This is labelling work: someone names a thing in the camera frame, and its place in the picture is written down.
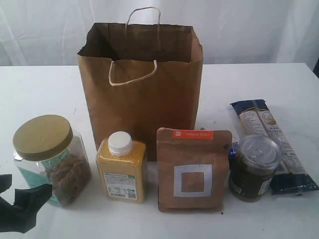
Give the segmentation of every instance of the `white backdrop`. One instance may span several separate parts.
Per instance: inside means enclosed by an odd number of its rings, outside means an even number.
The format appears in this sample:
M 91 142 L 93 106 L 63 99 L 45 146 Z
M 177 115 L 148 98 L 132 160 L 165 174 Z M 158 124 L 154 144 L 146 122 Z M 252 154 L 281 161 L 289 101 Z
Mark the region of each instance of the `white backdrop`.
M 192 25 L 204 63 L 305 62 L 319 57 L 319 0 L 0 0 L 0 65 L 77 65 L 94 22 L 161 9 L 161 23 Z M 144 10 L 131 23 L 156 23 Z

